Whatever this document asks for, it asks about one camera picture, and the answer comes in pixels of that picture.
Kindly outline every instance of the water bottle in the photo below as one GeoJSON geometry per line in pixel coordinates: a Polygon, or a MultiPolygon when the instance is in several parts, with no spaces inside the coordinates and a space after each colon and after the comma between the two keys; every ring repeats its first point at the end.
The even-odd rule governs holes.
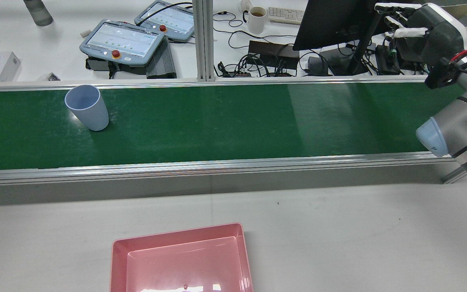
{"type": "Polygon", "coordinates": [[[41,0],[23,0],[26,8],[30,12],[35,24],[38,26],[47,26],[51,24],[54,19],[51,17],[48,9],[44,6],[41,0]]]}

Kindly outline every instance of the keyboard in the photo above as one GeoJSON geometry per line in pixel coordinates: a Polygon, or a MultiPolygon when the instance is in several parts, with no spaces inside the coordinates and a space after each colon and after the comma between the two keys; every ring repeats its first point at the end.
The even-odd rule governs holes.
{"type": "Polygon", "coordinates": [[[272,22],[281,22],[283,24],[300,24],[304,11],[296,9],[268,7],[268,18],[272,22]]]}

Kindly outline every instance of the black box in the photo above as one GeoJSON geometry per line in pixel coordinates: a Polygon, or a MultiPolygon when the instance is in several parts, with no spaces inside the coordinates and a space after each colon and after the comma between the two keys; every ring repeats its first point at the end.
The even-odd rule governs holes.
{"type": "MultiPolygon", "coordinates": [[[[283,60],[283,68],[297,70],[298,51],[293,51],[293,45],[270,44],[263,41],[250,41],[248,53],[257,55],[267,67],[277,67],[283,60]]],[[[257,59],[246,59],[248,64],[263,65],[257,59]]]]}

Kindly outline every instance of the green conveyor belt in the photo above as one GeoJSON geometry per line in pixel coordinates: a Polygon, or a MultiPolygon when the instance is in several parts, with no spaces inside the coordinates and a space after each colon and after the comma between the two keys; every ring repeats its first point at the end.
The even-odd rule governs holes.
{"type": "Polygon", "coordinates": [[[426,151],[415,137],[462,90],[423,83],[104,89],[93,132],[67,90],[0,92],[0,170],[426,151]]]}

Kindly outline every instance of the blue joint cap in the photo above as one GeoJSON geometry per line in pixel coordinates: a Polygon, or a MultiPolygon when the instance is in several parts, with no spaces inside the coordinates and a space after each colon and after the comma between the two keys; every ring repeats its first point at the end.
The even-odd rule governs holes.
{"type": "Polygon", "coordinates": [[[433,116],[417,129],[416,136],[435,156],[443,157],[448,154],[448,146],[446,146],[443,133],[433,116]]]}

